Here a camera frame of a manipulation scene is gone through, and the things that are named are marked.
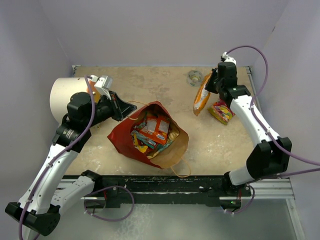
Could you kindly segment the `orange kettle chips bag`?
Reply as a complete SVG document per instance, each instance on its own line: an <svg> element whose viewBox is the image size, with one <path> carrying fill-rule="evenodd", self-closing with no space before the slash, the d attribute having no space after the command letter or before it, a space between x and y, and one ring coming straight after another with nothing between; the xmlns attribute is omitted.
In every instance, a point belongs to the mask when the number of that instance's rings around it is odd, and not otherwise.
<svg viewBox="0 0 320 240"><path fill-rule="evenodd" d="M195 99L194 99L194 102L193 102L193 113L198 116L200 114L200 112L204 109L204 107L206 106L208 100L209 100L209 97L211 95L211 93L206 90L206 84L208 83L208 81L210 80L210 77L211 77L211 73L207 74L198 91L197 91L197 94L195 96Z"/></svg>

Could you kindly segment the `colourful candy bag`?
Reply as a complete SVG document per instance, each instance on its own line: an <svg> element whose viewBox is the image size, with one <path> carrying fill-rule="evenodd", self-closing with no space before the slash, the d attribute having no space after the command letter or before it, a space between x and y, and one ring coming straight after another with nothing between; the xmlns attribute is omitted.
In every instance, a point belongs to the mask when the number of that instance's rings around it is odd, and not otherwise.
<svg viewBox="0 0 320 240"><path fill-rule="evenodd" d="M227 125L235 116L235 113L227 106L227 104L219 99L214 102L208 109L208 112L222 124Z"/></svg>

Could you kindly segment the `red paper bag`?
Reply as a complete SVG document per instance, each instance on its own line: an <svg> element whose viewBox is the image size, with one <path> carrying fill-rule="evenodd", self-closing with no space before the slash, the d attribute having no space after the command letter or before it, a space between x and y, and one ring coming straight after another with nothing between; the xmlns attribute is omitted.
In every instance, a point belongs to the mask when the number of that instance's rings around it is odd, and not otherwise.
<svg viewBox="0 0 320 240"><path fill-rule="evenodd" d="M184 159L189 135L159 101L145 104L119 123L107 138L127 158L159 169L171 169L179 178L192 173Z"/></svg>

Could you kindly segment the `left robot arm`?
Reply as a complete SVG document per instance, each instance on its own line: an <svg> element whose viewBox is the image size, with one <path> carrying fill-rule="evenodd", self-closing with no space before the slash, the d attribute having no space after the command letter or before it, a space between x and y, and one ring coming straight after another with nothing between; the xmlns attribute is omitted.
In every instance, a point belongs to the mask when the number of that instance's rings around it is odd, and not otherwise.
<svg viewBox="0 0 320 240"><path fill-rule="evenodd" d="M48 236L62 215L81 197L98 196L118 185L103 187L102 176L86 170L67 188L57 192L68 167L92 136L93 127L109 118L121 121L137 109L122 101L115 92L102 95L98 102L91 93L78 92L70 97L67 113L57 128L47 158L36 178L16 202L8 203L5 212L19 223L20 240Z"/></svg>

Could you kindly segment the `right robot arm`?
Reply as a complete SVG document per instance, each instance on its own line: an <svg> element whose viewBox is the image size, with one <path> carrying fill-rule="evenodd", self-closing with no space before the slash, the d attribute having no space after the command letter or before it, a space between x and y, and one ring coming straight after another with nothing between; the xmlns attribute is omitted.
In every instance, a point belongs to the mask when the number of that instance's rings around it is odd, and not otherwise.
<svg viewBox="0 0 320 240"><path fill-rule="evenodd" d="M244 167L225 174L223 192L233 196L240 190L240 185L285 172L290 158L286 152L291 151L292 142L270 127L253 102L250 91L245 85L238 84L236 64L218 63L212 69L205 89L219 95L240 119L253 143Z"/></svg>

